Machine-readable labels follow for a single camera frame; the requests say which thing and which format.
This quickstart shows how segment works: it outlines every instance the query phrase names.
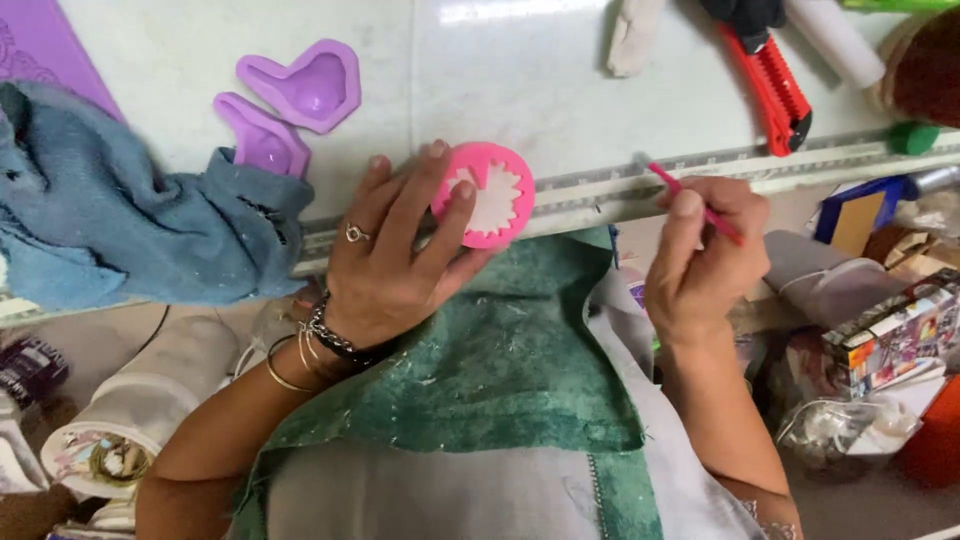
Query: blue cloth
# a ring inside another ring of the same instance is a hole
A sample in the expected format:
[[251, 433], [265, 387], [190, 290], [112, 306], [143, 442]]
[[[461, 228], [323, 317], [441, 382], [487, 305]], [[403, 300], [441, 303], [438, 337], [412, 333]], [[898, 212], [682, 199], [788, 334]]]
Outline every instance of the blue cloth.
[[221, 306], [281, 296], [313, 188], [232, 164], [158, 174], [124, 125], [36, 83], [0, 86], [0, 250], [11, 291], [47, 309], [130, 297]]

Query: metal ruler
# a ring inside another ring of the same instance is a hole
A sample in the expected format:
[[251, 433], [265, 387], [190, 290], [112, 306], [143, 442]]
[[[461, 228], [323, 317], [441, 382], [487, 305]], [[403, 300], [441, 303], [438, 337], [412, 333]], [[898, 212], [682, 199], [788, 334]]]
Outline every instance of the metal ruler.
[[[658, 160], [678, 178], [730, 176], [749, 180], [758, 193], [770, 194], [822, 184], [870, 180], [939, 166], [960, 164], [960, 131], [944, 131], [933, 149], [920, 157], [891, 155], [887, 130], [810, 139], [786, 158], [771, 157], [752, 146]], [[564, 233], [620, 223], [661, 212], [654, 197], [657, 177], [626, 163], [537, 180], [537, 205], [522, 237]], [[340, 216], [303, 223], [303, 248], [293, 275], [323, 272]], [[140, 304], [138, 301], [117, 307]], [[46, 312], [0, 289], [0, 329], [77, 313]]]

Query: green cloth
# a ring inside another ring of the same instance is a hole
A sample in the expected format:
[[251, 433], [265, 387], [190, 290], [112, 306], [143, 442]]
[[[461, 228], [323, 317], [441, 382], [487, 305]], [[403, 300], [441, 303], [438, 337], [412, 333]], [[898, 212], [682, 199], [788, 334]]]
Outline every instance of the green cloth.
[[405, 336], [400, 352], [280, 424], [238, 493], [234, 526], [265, 537], [256, 524], [290, 449], [349, 437], [414, 452], [595, 454], [598, 498], [617, 502], [616, 511], [601, 504], [604, 528], [612, 538], [659, 540], [643, 426], [586, 326], [587, 298], [611, 261], [606, 228], [516, 242]]

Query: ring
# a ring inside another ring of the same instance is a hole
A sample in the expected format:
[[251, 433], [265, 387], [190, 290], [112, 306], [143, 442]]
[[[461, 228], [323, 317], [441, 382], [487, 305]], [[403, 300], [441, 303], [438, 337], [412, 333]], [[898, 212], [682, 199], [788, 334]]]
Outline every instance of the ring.
[[369, 240], [370, 235], [364, 233], [359, 227], [347, 222], [347, 242], [359, 242], [360, 240]]

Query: purple silicone mold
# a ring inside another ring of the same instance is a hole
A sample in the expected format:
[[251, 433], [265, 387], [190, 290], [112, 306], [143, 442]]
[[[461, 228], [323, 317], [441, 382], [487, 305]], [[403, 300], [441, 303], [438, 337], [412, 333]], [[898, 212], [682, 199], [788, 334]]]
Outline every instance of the purple silicone mold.
[[234, 164], [303, 178], [310, 148], [296, 130], [233, 92], [217, 94], [213, 109], [236, 135]]
[[360, 61], [334, 39], [318, 41], [289, 67], [247, 55], [237, 63], [237, 77], [281, 118], [321, 135], [360, 107]]

